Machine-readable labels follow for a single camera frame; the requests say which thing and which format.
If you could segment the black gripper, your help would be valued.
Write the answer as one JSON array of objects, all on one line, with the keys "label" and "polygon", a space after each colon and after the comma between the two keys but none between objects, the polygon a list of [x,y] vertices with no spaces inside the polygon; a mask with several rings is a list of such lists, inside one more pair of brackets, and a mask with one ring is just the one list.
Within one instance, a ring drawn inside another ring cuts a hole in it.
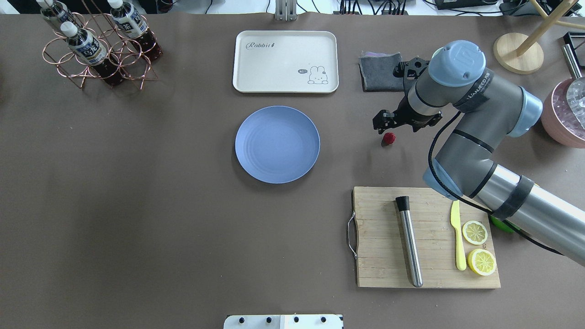
[{"label": "black gripper", "polygon": [[403,98],[399,103],[397,110],[379,111],[372,119],[372,128],[378,131],[378,134],[383,134],[387,129],[393,129],[402,125],[409,125],[412,131],[416,133],[418,130],[430,126],[433,127],[443,118],[442,112],[439,111],[432,115],[423,115],[414,110],[407,98]]}]

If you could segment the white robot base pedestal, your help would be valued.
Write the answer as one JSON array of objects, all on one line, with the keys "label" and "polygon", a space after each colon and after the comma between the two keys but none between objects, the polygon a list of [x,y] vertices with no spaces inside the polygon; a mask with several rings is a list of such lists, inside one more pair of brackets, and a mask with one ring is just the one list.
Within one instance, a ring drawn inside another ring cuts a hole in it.
[{"label": "white robot base pedestal", "polygon": [[260,314],[226,317],[224,329],[343,329],[338,314]]}]

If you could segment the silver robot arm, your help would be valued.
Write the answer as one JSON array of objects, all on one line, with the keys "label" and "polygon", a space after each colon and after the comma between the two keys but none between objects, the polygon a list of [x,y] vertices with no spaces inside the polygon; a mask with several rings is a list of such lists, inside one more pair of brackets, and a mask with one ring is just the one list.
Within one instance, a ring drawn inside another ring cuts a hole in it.
[{"label": "silver robot arm", "polygon": [[436,125],[441,109],[451,104],[462,119],[437,155],[429,154],[427,185],[452,200],[468,196],[481,202],[486,213],[526,239],[536,238],[542,248],[583,265],[584,211],[491,160],[505,137],[520,137],[535,125],[543,104],[485,64],[476,44],[448,43],[435,52],[397,110],[381,110],[372,126],[383,133],[406,124],[416,132]]}]

